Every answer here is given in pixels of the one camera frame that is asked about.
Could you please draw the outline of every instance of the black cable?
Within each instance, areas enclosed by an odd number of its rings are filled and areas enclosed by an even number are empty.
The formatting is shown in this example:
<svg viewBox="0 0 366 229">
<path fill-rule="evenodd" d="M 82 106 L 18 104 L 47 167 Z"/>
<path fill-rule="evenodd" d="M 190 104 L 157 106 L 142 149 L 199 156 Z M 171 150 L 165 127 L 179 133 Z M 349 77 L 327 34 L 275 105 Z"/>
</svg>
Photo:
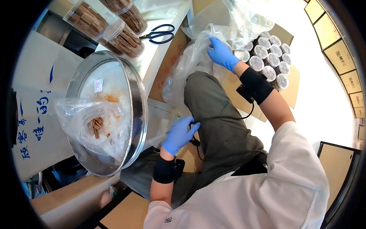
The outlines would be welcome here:
<svg viewBox="0 0 366 229">
<path fill-rule="evenodd" d="M 196 124 L 197 122 L 202 122 L 202 121 L 207 121 L 207 120 L 212 120 L 212 119 L 219 119 L 219 118 L 228 118 L 228 119 L 234 119 L 234 120 L 241 120 L 241 119 L 246 119 L 248 118 L 254 111 L 254 103 L 252 103 L 253 107 L 252 110 L 250 111 L 250 113 L 245 116 L 245 117 L 241 117 L 241 118 L 235 118 L 233 116 L 229 116 L 229 115 L 220 115 L 220 116 L 211 116 L 211 117 L 207 117 L 207 118 L 201 118 L 199 121 L 195 121 L 191 124 Z M 190 140 L 190 143 L 192 143 L 194 146 L 196 146 L 197 148 L 197 153 L 198 153 L 198 157 L 201 161 L 203 161 L 203 159 L 201 158 L 201 156 L 199 155 L 199 150 L 198 147 L 201 145 L 201 142 L 198 141 L 194 135 L 193 135 L 193 139 Z"/>
</svg>

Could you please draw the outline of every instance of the plastic bag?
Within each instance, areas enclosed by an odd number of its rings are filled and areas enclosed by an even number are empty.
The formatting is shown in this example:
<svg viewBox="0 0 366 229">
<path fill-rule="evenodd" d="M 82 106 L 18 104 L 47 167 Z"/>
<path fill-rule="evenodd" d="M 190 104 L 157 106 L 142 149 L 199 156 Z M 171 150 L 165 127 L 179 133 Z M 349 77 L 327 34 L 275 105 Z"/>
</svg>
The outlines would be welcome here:
<svg viewBox="0 0 366 229">
<path fill-rule="evenodd" d="M 200 11 L 183 32 L 195 40 L 209 23 L 212 29 L 220 32 L 232 49 L 244 48 L 249 41 L 256 39 L 261 32 L 269 31 L 275 25 L 270 20 L 276 12 L 270 0 L 221 0 Z"/>
<path fill-rule="evenodd" d="M 134 5 L 147 21 L 173 19 L 186 0 L 135 0 Z"/>
<path fill-rule="evenodd" d="M 188 45 L 178 61 L 171 68 L 165 85 L 162 89 L 162 97 L 165 102 L 177 107 L 184 115 L 190 115 L 189 109 L 184 104 L 184 87 L 187 77 L 195 71 L 203 71 L 216 77 L 219 82 L 229 72 L 226 68 L 214 63 L 207 54 L 209 38 L 216 37 L 230 48 L 223 34 L 215 32 L 213 25 L 202 31 L 196 38 L 195 43 Z"/>
<path fill-rule="evenodd" d="M 131 117 L 121 104 L 66 98 L 56 101 L 55 111 L 62 129 L 70 138 L 92 152 L 122 161 L 131 136 Z M 98 131 L 99 139 L 95 138 L 90 125 L 94 118 L 103 120 Z"/>
</svg>

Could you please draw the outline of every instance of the person's arm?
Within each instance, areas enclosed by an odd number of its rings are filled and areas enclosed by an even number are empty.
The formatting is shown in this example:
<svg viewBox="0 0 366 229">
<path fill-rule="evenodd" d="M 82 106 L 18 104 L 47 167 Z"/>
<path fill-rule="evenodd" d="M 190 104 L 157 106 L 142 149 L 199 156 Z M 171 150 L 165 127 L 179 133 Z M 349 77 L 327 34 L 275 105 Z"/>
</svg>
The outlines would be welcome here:
<svg viewBox="0 0 366 229">
<path fill-rule="evenodd" d="M 160 151 L 160 159 L 154 169 L 150 188 L 150 202 L 164 201 L 171 206 L 174 180 L 174 157 L 178 150 L 185 146 L 198 130 L 200 123 L 196 123 L 190 130 L 188 127 L 194 122 L 192 116 L 180 118 L 171 127 L 167 139 Z"/>
<path fill-rule="evenodd" d="M 174 155 L 168 153 L 168 151 L 161 147 L 160 149 L 160 157 L 166 161 L 173 161 Z M 150 202 L 156 200 L 165 201 L 169 206 L 172 205 L 172 193 L 173 193 L 173 182 L 168 184 L 162 184 L 154 179 L 151 181 L 150 187 Z"/>
<path fill-rule="evenodd" d="M 241 77 L 245 77 L 244 72 L 249 68 L 249 65 L 246 63 L 239 61 L 234 66 L 234 73 L 240 79 Z M 260 81 L 259 83 L 268 84 L 265 80 Z M 269 122 L 276 131 L 282 124 L 288 121 L 295 122 L 294 116 L 291 113 L 290 108 L 288 107 L 286 101 L 276 90 L 272 90 L 270 94 L 259 104 L 263 114 L 267 117 Z"/>
<path fill-rule="evenodd" d="M 210 58 L 237 75 L 275 131 L 285 122 L 295 122 L 286 101 L 263 77 L 235 57 L 219 39 L 211 37 L 210 41 L 213 48 L 207 50 Z"/>
</svg>

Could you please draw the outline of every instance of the person's leg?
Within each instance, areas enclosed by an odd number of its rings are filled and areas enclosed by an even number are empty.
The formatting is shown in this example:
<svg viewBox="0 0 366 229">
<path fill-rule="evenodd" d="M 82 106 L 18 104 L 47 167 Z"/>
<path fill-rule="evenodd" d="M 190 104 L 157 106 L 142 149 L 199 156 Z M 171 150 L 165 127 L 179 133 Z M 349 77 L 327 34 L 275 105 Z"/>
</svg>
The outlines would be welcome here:
<svg viewBox="0 0 366 229">
<path fill-rule="evenodd" d="M 121 170 L 121 181 L 145 199 L 150 200 L 151 180 L 159 158 L 159 153 L 151 148 L 141 152 L 132 165 Z M 172 208 L 177 208 L 183 204 L 183 200 L 193 188 L 197 176 L 197 173 L 183 173 L 174 183 Z"/>
<path fill-rule="evenodd" d="M 184 103 L 196 122 L 219 115 L 241 117 L 220 83 L 200 71 L 188 77 Z M 205 154 L 202 164 L 204 182 L 201 186 L 234 171 L 257 154 L 264 154 L 262 142 L 250 133 L 243 120 L 212 119 L 201 122 L 198 134 Z"/>
</svg>

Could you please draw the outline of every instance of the white shirt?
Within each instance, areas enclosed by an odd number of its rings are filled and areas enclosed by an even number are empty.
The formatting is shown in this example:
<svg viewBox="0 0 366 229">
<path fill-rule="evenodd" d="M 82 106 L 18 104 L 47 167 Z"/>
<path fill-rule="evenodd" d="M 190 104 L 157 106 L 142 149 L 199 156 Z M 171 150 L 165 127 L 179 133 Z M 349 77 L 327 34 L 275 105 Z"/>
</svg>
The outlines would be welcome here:
<svg viewBox="0 0 366 229">
<path fill-rule="evenodd" d="M 224 175 L 174 210 L 151 202 L 144 228 L 320 228 L 329 184 L 296 123 L 275 132 L 267 166 L 267 174 Z"/>
</svg>

